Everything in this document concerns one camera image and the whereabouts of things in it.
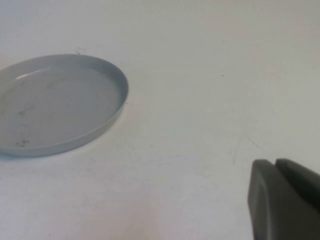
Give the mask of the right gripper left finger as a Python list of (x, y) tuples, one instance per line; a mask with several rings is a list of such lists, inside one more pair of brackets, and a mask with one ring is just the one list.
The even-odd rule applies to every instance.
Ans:
[(255, 240), (318, 240), (320, 207), (307, 203), (266, 159), (252, 163), (248, 208)]

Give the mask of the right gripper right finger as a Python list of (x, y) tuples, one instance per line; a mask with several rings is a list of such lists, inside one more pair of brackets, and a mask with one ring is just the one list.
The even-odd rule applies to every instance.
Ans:
[(320, 207), (320, 175), (290, 159), (280, 158), (275, 166), (295, 191), (314, 208)]

